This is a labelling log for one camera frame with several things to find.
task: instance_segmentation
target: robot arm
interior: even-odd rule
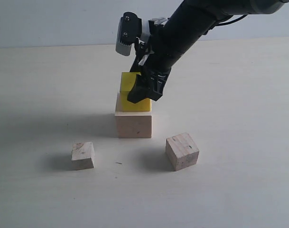
[[[184,0],[168,18],[144,21],[132,12],[120,19],[116,51],[124,56],[134,44],[136,57],[130,69],[137,74],[128,100],[154,101],[163,95],[172,66],[196,41],[216,26],[236,22],[249,14],[272,14],[289,0]],[[239,19],[227,22],[234,15]]]

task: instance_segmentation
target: wooden cube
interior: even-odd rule
[[[72,164],[75,170],[93,168],[94,150],[92,142],[76,143],[72,150]]]
[[[123,112],[117,95],[115,119],[119,138],[151,138],[152,112]]]
[[[121,110],[123,112],[149,112],[152,109],[152,100],[149,98],[146,98],[136,104],[127,100],[127,96],[135,84],[137,74],[140,73],[122,73],[120,84],[120,98]]]
[[[175,171],[195,165],[199,149],[188,133],[176,135],[166,140],[166,154]]]

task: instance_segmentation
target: table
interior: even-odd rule
[[[153,138],[118,139],[114,45],[0,49],[0,228],[289,228],[289,38],[197,42],[153,103]],[[198,163],[174,172],[166,138]],[[92,141],[95,169],[73,171]]]

